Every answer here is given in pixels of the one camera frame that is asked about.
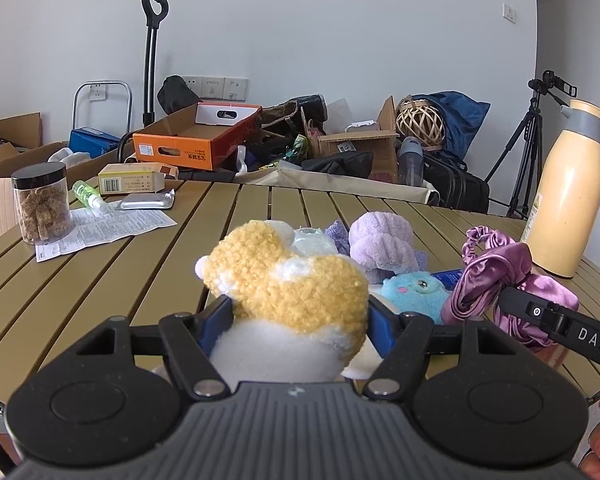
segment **black jar lid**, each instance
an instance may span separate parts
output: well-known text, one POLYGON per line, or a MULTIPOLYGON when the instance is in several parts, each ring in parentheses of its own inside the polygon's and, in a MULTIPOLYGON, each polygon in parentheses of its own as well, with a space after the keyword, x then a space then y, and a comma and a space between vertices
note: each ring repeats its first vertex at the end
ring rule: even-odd
POLYGON ((66 177, 66 166, 62 162, 42 162, 15 171, 11 175, 14 189, 36 189, 60 182, 66 177))

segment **blue plush toy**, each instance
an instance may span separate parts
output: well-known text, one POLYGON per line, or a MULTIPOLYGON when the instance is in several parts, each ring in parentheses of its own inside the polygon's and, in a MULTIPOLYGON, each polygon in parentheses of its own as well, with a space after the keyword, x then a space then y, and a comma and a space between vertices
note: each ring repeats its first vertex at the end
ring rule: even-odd
POLYGON ((440 311, 450 292, 428 272, 410 272, 384 280, 380 294, 391 300, 398 312, 419 312, 442 325, 440 311))

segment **wall socket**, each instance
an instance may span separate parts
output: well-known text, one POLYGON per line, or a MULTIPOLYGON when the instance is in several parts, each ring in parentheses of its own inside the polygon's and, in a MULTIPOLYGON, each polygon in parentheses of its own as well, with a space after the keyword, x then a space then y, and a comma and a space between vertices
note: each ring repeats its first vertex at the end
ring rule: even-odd
POLYGON ((89 86, 89 101, 104 101, 107 98, 107 85, 89 86))
POLYGON ((182 78, 192 92, 194 92, 198 97, 202 97, 201 75, 184 75, 182 78))
POLYGON ((518 13, 513 7, 502 4, 502 17, 515 25, 518 20, 518 13))
POLYGON ((224 77, 203 77, 202 93, 200 97, 208 99, 222 99, 224 92, 224 77))
POLYGON ((225 77, 222 99, 224 99, 225 101, 246 101, 248 87, 248 79, 241 79, 237 77, 225 77))

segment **purple satin fabric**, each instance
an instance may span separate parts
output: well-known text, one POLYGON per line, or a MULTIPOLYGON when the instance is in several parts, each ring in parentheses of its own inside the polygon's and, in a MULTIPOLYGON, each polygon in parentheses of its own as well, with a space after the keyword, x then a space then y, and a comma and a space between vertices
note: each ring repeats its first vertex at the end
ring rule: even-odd
MULTIPOLYGON (((484 226, 469 229, 466 235, 467 242, 462 246, 466 269, 442 307, 445 324, 457 324, 471 316, 481 316, 506 286, 517 286, 571 310, 578 309, 578 298, 570 290, 550 276, 531 273, 531 252, 526 244, 484 226), (484 244, 485 251, 478 256, 475 247, 479 244, 484 244)), ((539 328, 503 314, 497 307, 493 322, 531 349, 544 348, 552 343, 539 328)))

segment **white wall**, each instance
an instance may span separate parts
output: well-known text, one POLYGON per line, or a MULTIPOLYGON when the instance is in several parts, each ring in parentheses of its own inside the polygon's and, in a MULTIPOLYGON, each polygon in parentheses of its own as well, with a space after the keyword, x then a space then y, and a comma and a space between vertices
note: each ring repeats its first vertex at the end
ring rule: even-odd
MULTIPOLYGON (((321 92, 346 97, 357 120, 375 118, 389 94, 455 89, 493 104, 467 158, 483 177, 528 107, 536 0, 168 1, 157 88, 172 73, 245 76, 250 102, 321 92)), ((145 35, 140 0, 0 0, 0 116, 41 110, 45 140, 65 139, 75 88, 119 78, 140 126, 145 35)), ((119 134, 124 103, 94 103, 81 118, 119 134)), ((516 150, 494 180, 507 201, 516 150)))
MULTIPOLYGON (((580 99, 600 106, 600 0, 538 0, 538 73, 546 69, 576 85, 580 99)), ((542 114, 547 150, 564 121, 549 97, 542 114)), ((600 212, 586 255, 600 266, 600 212)))

